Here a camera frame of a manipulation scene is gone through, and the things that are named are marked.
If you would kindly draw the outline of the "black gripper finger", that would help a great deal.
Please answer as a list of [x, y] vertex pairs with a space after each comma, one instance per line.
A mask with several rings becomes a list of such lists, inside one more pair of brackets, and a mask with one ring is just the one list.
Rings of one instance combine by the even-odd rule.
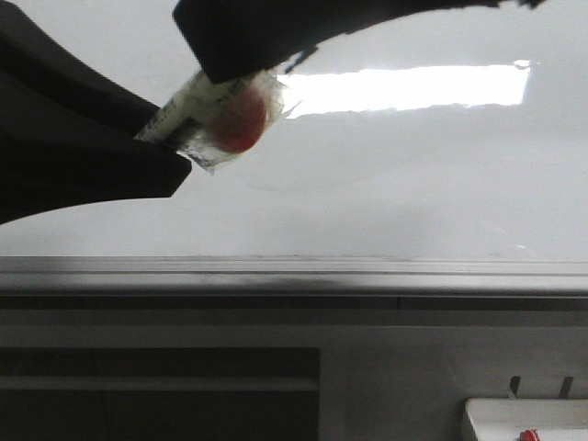
[[136, 140], [155, 105], [1, 6], [1, 221], [111, 200], [169, 198], [192, 170]]
[[179, 1], [175, 24], [214, 84], [269, 70], [322, 42], [411, 15], [499, 1]]

